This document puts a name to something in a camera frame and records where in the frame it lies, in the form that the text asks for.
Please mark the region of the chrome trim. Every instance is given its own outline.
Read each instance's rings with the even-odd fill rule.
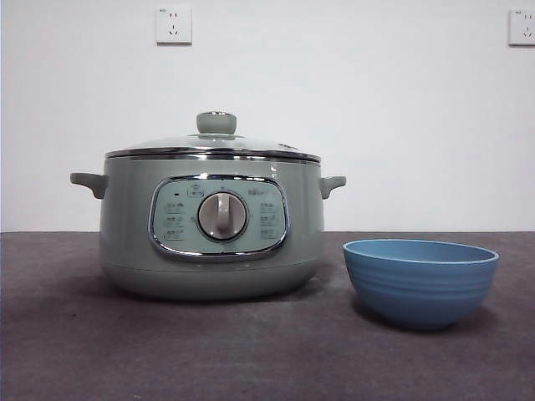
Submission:
[[[267,162],[281,162],[281,163],[296,163],[300,165],[315,165],[320,164],[316,161],[286,159],[282,157],[264,157],[264,156],[230,156],[230,155],[147,155],[147,156],[125,156],[121,159],[127,160],[240,160],[240,161],[267,161]]]
[[[288,160],[307,160],[319,163],[321,158],[316,155],[298,153],[284,150],[248,150],[239,148],[207,148],[207,147],[166,147],[166,148],[144,148],[144,149],[124,149],[106,153],[106,159],[124,156],[154,156],[154,155],[225,155],[225,156],[255,156],[255,157],[275,157]]]
[[[155,216],[155,208],[156,208],[156,199],[158,197],[158,194],[160,193],[160,189],[172,182],[172,181],[189,181],[189,180],[220,180],[220,179],[232,179],[240,178],[242,180],[255,180],[255,181],[265,181],[269,182],[270,184],[275,185],[278,190],[281,193],[281,196],[283,198],[283,210],[284,210],[284,233],[282,234],[281,238],[273,245],[258,249],[255,251],[245,251],[245,252],[227,252],[227,253],[202,253],[202,252],[189,252],[189,251],[178,251],[176,249],[169,248],[168,246],[164,245],[158,237],[154,233],[154,216]],[[216,192],[212,192],[210,194],[205,195],[203,199],[206,199],[208,196],[215,194]],[[249,222],[249,214],[247,213],[247,224]],[[164,180],[160,181],[156,188],[154,189],[154,192],[152,194],[152,198],[150,200],[150,213],[149,213],[149,221],[148,221],[148,232],[149,232],[149,238],[152,244],[156,247],[156,249],[163,251],[168,256],[175,256],[180,257],[183,259],[187,259],[190,261],[205,261],[205,262],[220,262],[220,261],[250,261],[253,259],[259,259],[262,257],[265,257],[269,252],[275,251],[277,248],[279,248],[286,237],[288,236],[288,232],[290,231],[290,218],[288,214],[288,204],[286,202],[286,194],[284,192],[284,188],[278,184],[275,180],[271,178],[266,177],[252,177],[249,175],[225,175],[225,174],[199,174],[199,175],[180,175],[180,176],[174,176],[174,177],[168,177]],[[230,241],[234,241],[239,236],[233,237]]]

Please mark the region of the glass lid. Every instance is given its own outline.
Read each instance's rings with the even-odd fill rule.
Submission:
[[[266,140],[254,140],[235,135],[236,116],[222,111],[209,111],[197,115],[198,134],[177,136],[144,142],[124,150],[106,154],[106,158],[125,156],[171,155],[229,155],[253,157],[277,157],[319,162],[316,155],[302,153],[299,149]]]

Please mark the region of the wall outlet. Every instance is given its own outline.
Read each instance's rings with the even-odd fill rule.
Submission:
[[[535,46],[535,10],[509,11],[509,44]]]
[[[191,43],[191,8],[169,6],[156,9],[157,43]]]

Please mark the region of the side handle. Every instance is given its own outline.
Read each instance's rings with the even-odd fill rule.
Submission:
[[[95,198],[104,199],[104,193],[108,187],[108,176],[89,173],[71,173],[70,182],[76,185],[87,186],[93,191]]]
[[[319,179],[319,190],[321,190],[322,199],[328,199],[331,190],[344,186],[346,179],[343,175],[336,175],[335,177],[325,177]]]

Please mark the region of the tabletop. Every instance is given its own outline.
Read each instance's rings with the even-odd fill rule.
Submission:
[[[389,325],[359,300],[342,253],[387,237],[497,251],[482,306],[439,332]],[[535,399],[533,232],[329,232],[304,286],[231,302],[116,289],[97,233],[1,238],[5,401]]]

